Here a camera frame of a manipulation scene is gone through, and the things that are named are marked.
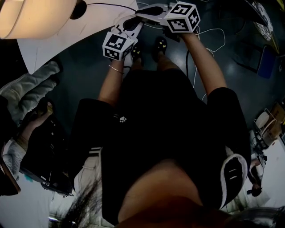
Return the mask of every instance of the shoe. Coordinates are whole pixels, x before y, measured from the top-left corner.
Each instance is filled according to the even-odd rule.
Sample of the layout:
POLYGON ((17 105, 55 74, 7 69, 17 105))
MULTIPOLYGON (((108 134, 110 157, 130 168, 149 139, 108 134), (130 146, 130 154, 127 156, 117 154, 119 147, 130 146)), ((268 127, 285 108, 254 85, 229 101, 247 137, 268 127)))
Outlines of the shoe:
POLYGON ((141 58, 141 60, 143 61, 142 50, 143 50, 143 45, 142 43, 138 42, 131 51, 133 62, 135 62, 138 58, 141 58))
POLYGON ((155 62, 158 62, 158 54, 160 51, 163 52, 163 54, 165 55, 165 51, 167 48, 167 41, 164 37, 157 37, 155 39, 155 45, 152 49, 152 58, 155 62))

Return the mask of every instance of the lamp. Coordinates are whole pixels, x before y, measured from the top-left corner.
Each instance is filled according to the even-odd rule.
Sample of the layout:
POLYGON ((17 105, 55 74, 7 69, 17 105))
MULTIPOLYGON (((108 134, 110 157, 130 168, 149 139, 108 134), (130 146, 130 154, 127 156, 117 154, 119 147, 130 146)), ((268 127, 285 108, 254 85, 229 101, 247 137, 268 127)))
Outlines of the lamp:
POLYGON ((77 0, 0 0, 0 38, 51 37, 70 18, 76 3, 77 0))

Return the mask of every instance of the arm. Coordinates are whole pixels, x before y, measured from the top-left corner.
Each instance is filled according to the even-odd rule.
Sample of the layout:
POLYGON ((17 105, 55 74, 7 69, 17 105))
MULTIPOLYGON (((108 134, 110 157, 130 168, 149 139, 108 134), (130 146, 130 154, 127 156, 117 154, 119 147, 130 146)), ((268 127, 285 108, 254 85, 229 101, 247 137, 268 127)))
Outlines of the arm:
POLYGON ((217 88, 227 87, 220 67, 198 37, 194 33, 184 33, 182 38, 197 66, 207 96, 217 88))
MULTIPOLYGON (((123 72, 124 61, 119 62, 113 60, 110 66, 114 67, 120 72, 123 72)), ((118 102, 122 83, 122 73, 118 71, 114 70, 111 67, 109 68, 98 97, 99 101, 106 102, 113 107, 115 107, 118 102)))
POLYGON ((45 114, 38 117, 37 119, 31 121, 28 123, 28 125, 25 127, 23 132, 19 135, 19 137, 16 139, 17 143, 25 150, 28 150, 28 142, 29 139, 33 133, 33 131, 41 126, 47 118, 53 113, 53 111, 48 110, 45 114))

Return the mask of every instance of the dark floor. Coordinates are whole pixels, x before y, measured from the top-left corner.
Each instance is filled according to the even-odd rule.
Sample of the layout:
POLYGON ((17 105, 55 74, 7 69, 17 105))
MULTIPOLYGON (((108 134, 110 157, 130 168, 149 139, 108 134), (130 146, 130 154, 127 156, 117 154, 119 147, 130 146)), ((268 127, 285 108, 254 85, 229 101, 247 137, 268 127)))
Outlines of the dark floor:
MULTIPOLYGON (((143 2, 152 4, 158 1, 143 0, 143 2)), ((191 3, 197 5, 201 17, 201 31, 221 28, 225 32, 226 45, 215 53, 214 58, 220 65, 229 88, 237 93, 247 125, 250 128, 258 112, 266 107, 270 108, 275 100, 281 100, 285 95, 284 71, 283 73, 279 73, 275 70, 270 79, 264 79, 238 66, 234 59, 246 62, 251 56, 251 64, 258 62, 258 56, 256 56, 255 53, 249 54, 242 52, 241 40, 247 40, 260 47, 265 44, 263 38, 255 34, 256 30, 252 22, 248 21, 242 32, 235 35, 235 32, 241 28, 243 19, 218 19, 218 10, 213 1, 202 2, 200 0, 192 0, 191 3)), ((281 53, 284 53, 285 30, 280 22, 279 11, 269 4, 265 4, 264 6, 271 17, 281 53)), ((230 17, 230 15, 224 14, 222 17, 230 17)), ((64 71, 60 75, 61 82, 60 85, 47 96, 54 101, 56 106, 55 115, 64 126, 67 134, 70 134, 79 101, 82 98, 96 99, 98 97, 100 87, 110 63, 109 59, 102 55, 102 43, 106 32, 109 30, 110 29, 106 29, 96 33, 59 54, 59 59, 64 68, 64 71)), ((158 35, 162 35, 161 30, 149 27, 144 27, 139 35, 139 39, 144 41, 146 46, 143 53, 146 69, 155 70, 156 68, 156 64, 151 58, 151 47, 158 35)), ((221 31, 210 31, 201 34, 201 40, 206 47, 212 50, 217 49, 224 42, 221 31)), ((186 72, 185 58, 187 50, 185 44, 182 42, 177 43, 169 39, 167 41, 167 56, 186 72)), ((193 65, 191 57, 189 57, 188 64, 189 78, 191 82, 193 82, 195 66, 193 65)), ((197 74, 196 77, 195 91, 199 98, 202 98, 205 94, 199 74, 197 74)))

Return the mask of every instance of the leg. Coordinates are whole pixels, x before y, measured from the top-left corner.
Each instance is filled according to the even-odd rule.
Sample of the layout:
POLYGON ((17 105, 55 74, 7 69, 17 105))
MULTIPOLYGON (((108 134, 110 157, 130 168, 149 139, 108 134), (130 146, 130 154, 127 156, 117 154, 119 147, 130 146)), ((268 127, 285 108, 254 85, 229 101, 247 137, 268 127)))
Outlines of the leg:
POLYGON ((152 49, 152 57, 157 62, 157 70, 164 71, 167 69, 180 69, 169 58, 165 57, 167 49, 167 40, 164 37, 157 37, 152 49))
POLYGON ((16 124, 19 124, 24 119, 25 115, 32 109, 34 109, 39 101, 56 86, 56 82, 47 79, 40 83, 36 88, 29 91, 20 101, 19 110, 20 112, 14 115, 13 120, 16 124))
POLYGON ((142 59, 138 58, 132 65, 130 70, 143 69, 142 59))
POLYGON ((60 71, 56 62, 49 62, 49 64, 39 68, 34 74, 24 74, 20 78, 10 82, 0 89, 0 95, 8 100, 7 108, 12 116, 12 119, 18 124, 19 120, 14 115, 21 112, 18 104, 22 97, 39 85, 42 81, 49 78, 52 74, 60 71))
POLYGON ((157 70, 164 71, 167 69, 180 69, 180 68, 176 64, 174 64, 169 58, 167 58, 161 51, 158 53, 157 70))

